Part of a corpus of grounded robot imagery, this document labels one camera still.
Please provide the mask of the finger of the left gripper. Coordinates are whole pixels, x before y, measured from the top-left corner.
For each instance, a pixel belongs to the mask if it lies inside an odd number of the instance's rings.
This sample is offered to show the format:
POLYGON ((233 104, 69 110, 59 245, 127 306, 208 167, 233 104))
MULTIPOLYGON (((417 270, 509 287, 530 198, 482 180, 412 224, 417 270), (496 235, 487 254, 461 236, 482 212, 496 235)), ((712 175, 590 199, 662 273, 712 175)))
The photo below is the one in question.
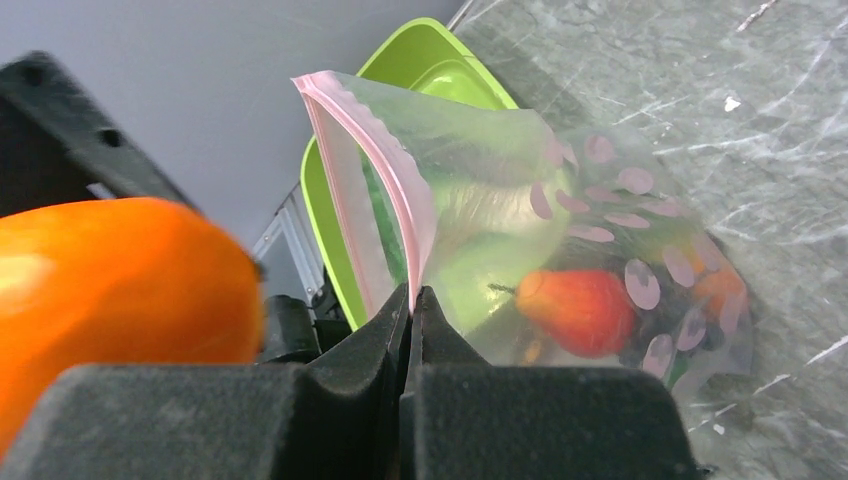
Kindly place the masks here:
POLYGON ((2 65, 2 215, 127 197, 194 205, 54 56, 2 65))

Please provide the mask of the green orange mango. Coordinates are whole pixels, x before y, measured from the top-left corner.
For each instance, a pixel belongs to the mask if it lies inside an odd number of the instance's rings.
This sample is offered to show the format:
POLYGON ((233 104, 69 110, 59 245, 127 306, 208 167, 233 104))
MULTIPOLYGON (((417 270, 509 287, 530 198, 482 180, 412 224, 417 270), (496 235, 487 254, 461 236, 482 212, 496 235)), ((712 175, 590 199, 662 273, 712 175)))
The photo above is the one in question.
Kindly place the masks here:
POLYGON ((692 297, 705 301, 703 308, 712 324, 724 333, 735 333, 742 314, 748 308, 745 282, 713 243, 708 242, 701 249, 689 246, 683 249, 683 253, 694 276, 692 285, 688 286, 692 297))

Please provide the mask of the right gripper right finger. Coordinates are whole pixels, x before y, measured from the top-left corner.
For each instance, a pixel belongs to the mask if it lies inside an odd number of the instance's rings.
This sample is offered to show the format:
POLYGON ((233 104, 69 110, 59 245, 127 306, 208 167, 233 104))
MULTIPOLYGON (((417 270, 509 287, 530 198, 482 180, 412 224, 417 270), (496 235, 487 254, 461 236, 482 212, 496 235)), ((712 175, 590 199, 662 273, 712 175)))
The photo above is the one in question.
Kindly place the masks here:
POLYGON ((615 367, 497 367, 431 288, 410 318, 400 398, 404 479, 699 479, 677 405, 615 367))

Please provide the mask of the black grape bunch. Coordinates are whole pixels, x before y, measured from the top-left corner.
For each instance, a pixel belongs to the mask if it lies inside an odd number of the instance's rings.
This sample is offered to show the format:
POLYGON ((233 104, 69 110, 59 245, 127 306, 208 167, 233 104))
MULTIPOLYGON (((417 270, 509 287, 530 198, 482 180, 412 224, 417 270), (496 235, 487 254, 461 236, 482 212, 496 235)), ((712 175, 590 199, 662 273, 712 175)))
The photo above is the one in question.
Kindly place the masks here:
POLYGON ((670 274, 661 272, 660 264, 650 260, 645 254, 633 253, 618 246, 599 250, 586 240, 566 244, 561 253, 564 258, 556 265, 565 270, 603 270, 616 276, 620 283, 624 283, 626 263, 636 258, 646 263, 658 279, 661 298, 658 305, 650 310, 637 307, 628 294, 624 295, 624 299, 629 303, 631 325, 624 328, 624 338, 613 346, 613 350, 602 356, 615 358, 625 367, 639 367, 648 352, 650 342, 656 336, 677 334, 684 314, 695 303, 693 294, 675 286, 670 274))

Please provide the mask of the orange fruit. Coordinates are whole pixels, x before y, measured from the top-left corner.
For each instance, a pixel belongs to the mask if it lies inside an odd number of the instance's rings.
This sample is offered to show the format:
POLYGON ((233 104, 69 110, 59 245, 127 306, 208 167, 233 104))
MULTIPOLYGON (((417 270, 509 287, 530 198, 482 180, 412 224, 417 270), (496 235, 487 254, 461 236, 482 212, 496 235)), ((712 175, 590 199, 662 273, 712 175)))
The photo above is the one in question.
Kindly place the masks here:
POLYGON ((1 447, 82 364, 239 364, 265 333, 261 274, 227 231, 154 197, 1 220, 1 447))

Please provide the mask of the red bell pepper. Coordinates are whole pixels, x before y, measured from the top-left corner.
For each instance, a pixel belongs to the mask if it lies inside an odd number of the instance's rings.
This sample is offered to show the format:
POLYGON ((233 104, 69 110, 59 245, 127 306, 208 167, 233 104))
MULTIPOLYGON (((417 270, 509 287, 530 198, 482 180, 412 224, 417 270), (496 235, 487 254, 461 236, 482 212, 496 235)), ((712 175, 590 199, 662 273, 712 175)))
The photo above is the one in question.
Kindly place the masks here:
POLYGON ((619 354, 636 318, 623 282, 602 269, 533 271, 518 284, 515 305, 565 351, 587 359, 619 354))

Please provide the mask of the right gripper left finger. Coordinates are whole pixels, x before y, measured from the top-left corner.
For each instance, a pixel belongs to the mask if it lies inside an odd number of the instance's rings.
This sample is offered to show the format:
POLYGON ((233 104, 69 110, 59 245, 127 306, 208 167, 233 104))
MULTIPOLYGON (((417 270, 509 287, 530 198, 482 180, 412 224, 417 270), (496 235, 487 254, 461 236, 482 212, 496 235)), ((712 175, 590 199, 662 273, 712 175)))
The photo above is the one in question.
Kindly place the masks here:
POLYGON ((5 479, 382 479, 409 294, 308 364, 84 365, 42 395, 5 479))

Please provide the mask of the clear zip top bag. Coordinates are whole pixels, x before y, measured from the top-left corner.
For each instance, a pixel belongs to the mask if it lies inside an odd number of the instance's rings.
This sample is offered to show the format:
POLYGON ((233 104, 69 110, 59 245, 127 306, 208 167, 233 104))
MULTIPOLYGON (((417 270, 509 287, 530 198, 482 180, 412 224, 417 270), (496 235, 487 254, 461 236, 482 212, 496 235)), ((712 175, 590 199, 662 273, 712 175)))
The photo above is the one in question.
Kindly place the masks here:
POLYGON ((423 288, 495 365, 746 375, 747 286, 641 138, 359 76, 294 81, 365 316, 423 288))

